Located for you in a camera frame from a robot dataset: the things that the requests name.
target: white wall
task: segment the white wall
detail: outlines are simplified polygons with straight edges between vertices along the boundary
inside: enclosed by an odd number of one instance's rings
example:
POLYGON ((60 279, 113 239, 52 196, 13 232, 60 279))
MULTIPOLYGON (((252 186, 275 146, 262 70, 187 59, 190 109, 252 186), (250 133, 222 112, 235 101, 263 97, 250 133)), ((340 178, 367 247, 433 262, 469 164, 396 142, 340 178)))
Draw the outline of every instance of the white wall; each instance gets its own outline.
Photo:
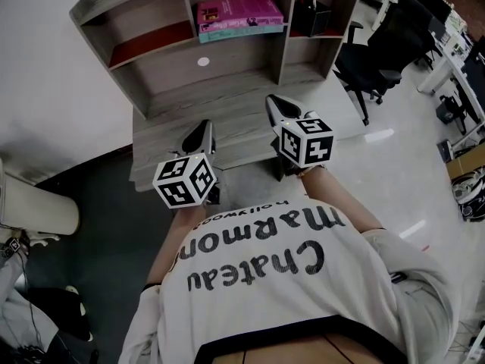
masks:
POLYGON ((132 108, 69 18, 78 0, 0 0, 0 157, 37 182, 132 143, 132 108))

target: white cube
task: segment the white cube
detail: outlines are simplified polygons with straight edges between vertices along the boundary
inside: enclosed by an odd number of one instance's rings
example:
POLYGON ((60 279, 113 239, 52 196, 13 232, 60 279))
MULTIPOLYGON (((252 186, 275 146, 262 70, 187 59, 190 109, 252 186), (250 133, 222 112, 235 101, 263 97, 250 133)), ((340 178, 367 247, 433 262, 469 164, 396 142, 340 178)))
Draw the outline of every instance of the white cube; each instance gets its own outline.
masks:
POLYGON ((216 177, 204 153, 158 164, 153 187, 170 209, 201 205, 216 177))
POLYGON ((320 118, 281 121, 280 153, 300 168, 330 159, 335 136, 320 118))

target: white floor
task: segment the white floor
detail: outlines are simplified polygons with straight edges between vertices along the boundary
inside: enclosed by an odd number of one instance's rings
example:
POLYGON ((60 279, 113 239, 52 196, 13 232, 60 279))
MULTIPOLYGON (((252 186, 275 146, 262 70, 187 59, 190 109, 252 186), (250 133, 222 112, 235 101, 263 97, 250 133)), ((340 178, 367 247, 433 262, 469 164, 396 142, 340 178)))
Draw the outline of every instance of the white floor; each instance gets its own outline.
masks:
MULTIPOLYGON (((375 10, 358 6, 353 20, 365 28, 356 33, 356 42, 366 43, 375 15, 375 10)), ((403 71, 402 82, 384 96, 381 106, 368 101, 371 123, 366 132, 392 130, 389 133, 393 134, 374 142, 367 142, 364 136, 339 141, 328 168, 386 228, 397 234, 414 228, 406 240, 422 249, 429 246, 426 252, 442 262, 461 285, 464 324, 446 360, 455 364, 463 360, 465 349, 459 344, 468 345, 472 335, 468 329, 475 331, 483 314, 477 304, 481 304, 485 272, 485 222, 464 223, 458 215, 436 144, 445 137, 457 140, 459 135, 454 125, 444 126, 436 118, 439 96, 416 90, 426 75, 425 67, 411 64, 403 71)), ((359 108, 354 96, 352 101, 359 108)), ((266 165, 225 171, 221 209, 304 194, 298 180, 286 178, 278 183, 266 165)))

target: white t-shirt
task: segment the white t-shirt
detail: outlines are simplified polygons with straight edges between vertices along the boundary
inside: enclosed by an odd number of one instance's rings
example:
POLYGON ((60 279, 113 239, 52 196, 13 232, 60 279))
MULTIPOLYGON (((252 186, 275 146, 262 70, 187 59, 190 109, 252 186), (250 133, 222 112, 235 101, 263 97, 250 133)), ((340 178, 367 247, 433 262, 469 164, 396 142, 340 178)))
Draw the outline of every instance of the white t-shirt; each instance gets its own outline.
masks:
POLYGON ((459 296, 429 255, 386 230, 360 234, 311 199, 216 215, 143 291, 119 363, 192 363, 339 333, 383 362, 443 362, 459 296))

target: trash bin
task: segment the trash bin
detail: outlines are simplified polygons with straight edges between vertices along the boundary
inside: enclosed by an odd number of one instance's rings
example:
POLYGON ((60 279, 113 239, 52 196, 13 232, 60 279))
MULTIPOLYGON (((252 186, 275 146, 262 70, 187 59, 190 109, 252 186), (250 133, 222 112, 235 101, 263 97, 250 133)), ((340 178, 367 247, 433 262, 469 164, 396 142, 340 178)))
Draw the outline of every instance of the trash bin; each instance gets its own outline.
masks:
POLYGON ((7 175, 0 159, 0 223, 50 234, 73 234, 79 224, 79 209, 71 198, 7 175))
POLYGON ((436 116, 444 123, 449 124, 453 120, 456 121, 456 125, 462 135, 467 133, 465 126, 465 107, 459 106, 455 100, 455 97, 440 97, 441 104, 436 108, 436 116))

